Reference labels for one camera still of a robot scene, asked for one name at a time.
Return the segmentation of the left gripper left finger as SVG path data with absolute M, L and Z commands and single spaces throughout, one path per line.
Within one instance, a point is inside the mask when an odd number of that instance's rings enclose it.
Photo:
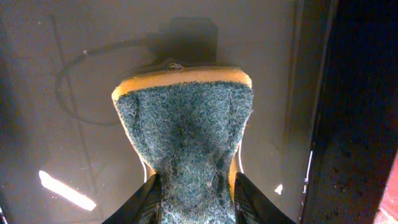
M 154 174 L 103 224 L 161 224 L 161 196 L 160 175 Z

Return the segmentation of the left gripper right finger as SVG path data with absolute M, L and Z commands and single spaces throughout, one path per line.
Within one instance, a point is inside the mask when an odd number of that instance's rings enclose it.
M 236 224 L 295 224 L 240 172 L 236 174 L 233 201 Z

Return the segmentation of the green yellow sponge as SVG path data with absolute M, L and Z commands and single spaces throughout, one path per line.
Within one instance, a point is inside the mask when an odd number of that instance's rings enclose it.
M 158 71 L 121 82 L 111 97 L 139 158 L 160 182 L 161 223 L 234 223 L 236 153 L 252 111 L 238 68 Z

